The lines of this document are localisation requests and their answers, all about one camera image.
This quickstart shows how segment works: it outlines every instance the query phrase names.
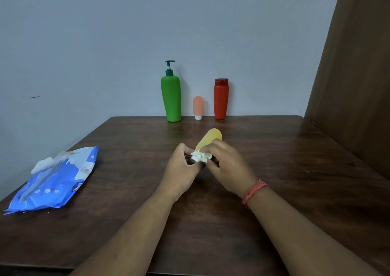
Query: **red thread bracelet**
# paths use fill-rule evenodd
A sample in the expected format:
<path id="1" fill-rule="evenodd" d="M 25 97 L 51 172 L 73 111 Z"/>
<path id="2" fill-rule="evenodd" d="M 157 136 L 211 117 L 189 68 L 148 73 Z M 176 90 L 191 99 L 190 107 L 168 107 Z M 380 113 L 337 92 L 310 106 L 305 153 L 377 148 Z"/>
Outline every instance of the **red thread bracelet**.
<path id="1" fill-rule="evenodd" d="M 243 204 L 245 205 L 246 208 L 248 208 L 248 200 L 253 197 L 254 194 L 258 190 L 260 190 L 262 187 L 265 187 L 267 184 L 261 180 L 257 184 L 252 185 L 244 194 L 244 199 L 243 199 Z"/>

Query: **wet wipes packet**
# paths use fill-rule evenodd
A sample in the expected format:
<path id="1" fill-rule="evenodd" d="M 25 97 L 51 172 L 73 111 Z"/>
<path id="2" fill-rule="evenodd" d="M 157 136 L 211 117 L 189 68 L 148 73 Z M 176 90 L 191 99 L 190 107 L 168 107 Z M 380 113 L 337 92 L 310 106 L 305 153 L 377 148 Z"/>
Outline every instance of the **wet wipes packet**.
<path id="1" fill-rule="evenodd" d="M 16 193 L 5 214 L 65 205 L 95 165 L 98 146 L 62 152 L 39 161 Z"/>

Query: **white wipe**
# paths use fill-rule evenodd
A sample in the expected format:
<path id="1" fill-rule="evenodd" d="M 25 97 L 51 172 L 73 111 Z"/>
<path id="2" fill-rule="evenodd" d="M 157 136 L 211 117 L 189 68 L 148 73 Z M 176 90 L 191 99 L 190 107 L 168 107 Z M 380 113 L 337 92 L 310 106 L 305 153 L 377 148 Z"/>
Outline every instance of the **white wipe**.
<path id="1" fill-rule="evenodd" d="M 198 151 L 194 151 L 193 153 L 191 153 L 191 155 L 192 155 L 191 159 L 194 160 L 195 162 L 202 161 L 204 163 L 207 163 L 207 159 L 212 158 L 211 153 L 201 153 Z"/>

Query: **dark red cap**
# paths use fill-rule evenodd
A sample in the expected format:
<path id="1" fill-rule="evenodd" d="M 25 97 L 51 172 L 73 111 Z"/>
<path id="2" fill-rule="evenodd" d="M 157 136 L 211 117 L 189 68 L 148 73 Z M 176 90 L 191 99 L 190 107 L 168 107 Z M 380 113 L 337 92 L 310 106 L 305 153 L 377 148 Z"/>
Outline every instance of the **dark red cap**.
<path id="1" fill-rule="evenodd" d="M 215 86 L 229 86 L 229 79 L 215 79 Z"/>

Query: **person's right arm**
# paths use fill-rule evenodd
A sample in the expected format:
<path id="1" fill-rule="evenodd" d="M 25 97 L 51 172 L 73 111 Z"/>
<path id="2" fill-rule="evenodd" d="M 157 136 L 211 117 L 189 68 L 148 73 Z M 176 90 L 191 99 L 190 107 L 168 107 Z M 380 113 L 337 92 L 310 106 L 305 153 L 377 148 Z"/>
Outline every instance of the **person's right arm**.
<path id="1" fill-rule="evenodd" d="M 241 199 L 258 182 L 253 170 L 225 142 L 215 139 L 202 152 L 210 152 L 218 162 L 206 166 Z M 378 271 L 346 249 L 269 187 L 262 187 L 248 201 L 291 276 L 377 276 Z"/>

